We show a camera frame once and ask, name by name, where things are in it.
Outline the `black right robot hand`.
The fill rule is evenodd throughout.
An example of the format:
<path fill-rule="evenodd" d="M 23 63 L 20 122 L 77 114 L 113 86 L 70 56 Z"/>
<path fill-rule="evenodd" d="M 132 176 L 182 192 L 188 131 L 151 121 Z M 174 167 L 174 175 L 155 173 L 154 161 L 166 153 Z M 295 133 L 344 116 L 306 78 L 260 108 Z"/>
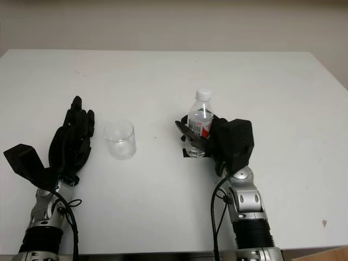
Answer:
<path fill-rule="evenodd" d="M 189 141 L 192 146 L 202 150 L 208 157 L 214 159 L 215 172 L 219 177 L 222 177 L 224 171 L 226 172 L 226 176 L 231 176 L 231 167 L 229 165 L 229 160 L 225 158 L 226 155 L 223 148 L 225 140 L 220 133 L 222 124 L 227 123 L 227 120 L 214 115 L 208 138 L 194 134 L 187 126 L 187 123 L 188 115 L 184 116 L 181 120 L 175 121 L 176 127 L 183 134 L 182 138 L 185 137 L 185 141 Z"/>

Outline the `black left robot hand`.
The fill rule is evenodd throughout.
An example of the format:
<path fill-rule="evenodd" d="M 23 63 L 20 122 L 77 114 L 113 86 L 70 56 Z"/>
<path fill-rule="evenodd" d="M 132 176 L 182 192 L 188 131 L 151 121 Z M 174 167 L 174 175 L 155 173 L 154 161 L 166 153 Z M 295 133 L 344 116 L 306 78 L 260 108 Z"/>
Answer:
<path fill-rule="evenodd" d="M 90 155 L 90 139 L 95 129 L 95 113 L 82 108 L 82 99 L 76 96 L 67 110 L 49 147 L 49 167 L 59 179 L 70 186 L 79 182 L 78 171 Z"/>

